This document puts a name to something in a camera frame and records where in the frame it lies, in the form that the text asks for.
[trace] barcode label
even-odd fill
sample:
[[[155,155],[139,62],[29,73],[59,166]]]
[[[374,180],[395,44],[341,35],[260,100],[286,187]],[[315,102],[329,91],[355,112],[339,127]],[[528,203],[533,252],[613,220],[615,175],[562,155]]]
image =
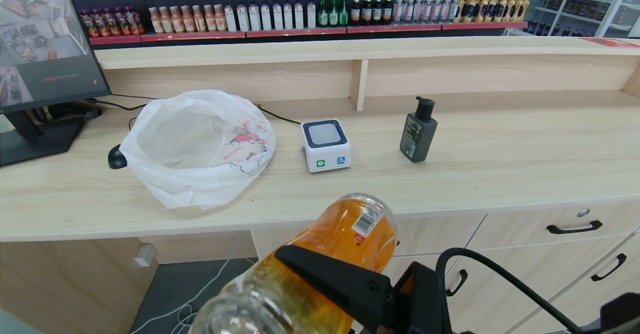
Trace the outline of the barcode label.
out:
[[[362,214],[356,220],[356,223],[351,227],[351,229],[355,230],[358,234],[366,238],[371,234],[371,231],[376,227],[376,224],[380,221],[380,214],[372,211],[370,208],[365,207],[362,211]]]

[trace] counter top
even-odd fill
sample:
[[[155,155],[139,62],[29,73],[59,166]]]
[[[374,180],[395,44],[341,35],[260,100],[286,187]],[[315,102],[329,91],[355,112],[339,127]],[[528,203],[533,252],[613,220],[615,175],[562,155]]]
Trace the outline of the counter top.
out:
[[[627,40],[640,44],[640,40]],[[352,59],[481,56],[493,54],[602,54],[640,56],[640,47],[608,47],[558,36],[466,36],[312,42],[177,45],[96,50],[104,70]]]
[[[168,211],[107,153],[134,113],[107,109],[71,151],[0,170],[0,241],[117,238],[256,229],[314,220],[345,193],[380,197],[398,218],[535,209],[558,202],[640,198],[640,99],[621,91],[431,96],[438,130],[427,161],[398,149],[413,97],[263,102],[297,120],[339,118],[352,168],[307,172],[297,125],[270,118],[268,168],[230,205]]]

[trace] green glass bottle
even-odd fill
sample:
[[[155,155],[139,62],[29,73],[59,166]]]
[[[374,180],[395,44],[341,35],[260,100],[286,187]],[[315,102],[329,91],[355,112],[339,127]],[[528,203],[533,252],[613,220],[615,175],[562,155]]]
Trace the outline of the green glass bottle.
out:
[[[349,13],[347,12],[347,0],[342,0],[342,9],[340,10],[339,23],[342,27],[347,26],[349,22]]]
[[[329,24],[329,13],[327,13],[327,0],[320,0],[318,5],[318,27],[326,27]]]
[[[338,27],[338,8],[336,8],[336,0],[331,0],[331,10],[329,11],[329,25]]]

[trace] monitor stand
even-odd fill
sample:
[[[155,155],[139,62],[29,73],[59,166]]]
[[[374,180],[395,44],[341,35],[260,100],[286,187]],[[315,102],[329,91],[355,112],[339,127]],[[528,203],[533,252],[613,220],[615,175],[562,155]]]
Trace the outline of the monitor stand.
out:
[[[67,152],[85,123],[77,116],[36,125],[25,111],[4,115],[15,129],[0,133],[0,167]]]

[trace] computer monitor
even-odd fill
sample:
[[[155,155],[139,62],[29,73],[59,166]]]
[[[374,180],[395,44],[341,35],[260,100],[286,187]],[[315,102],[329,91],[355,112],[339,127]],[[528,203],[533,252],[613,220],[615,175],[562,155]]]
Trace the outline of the computer monitor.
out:
[[[26,110],[110,95],[71,0],[0,0],[0,166],[67,152],[76,117],[36,125]]]

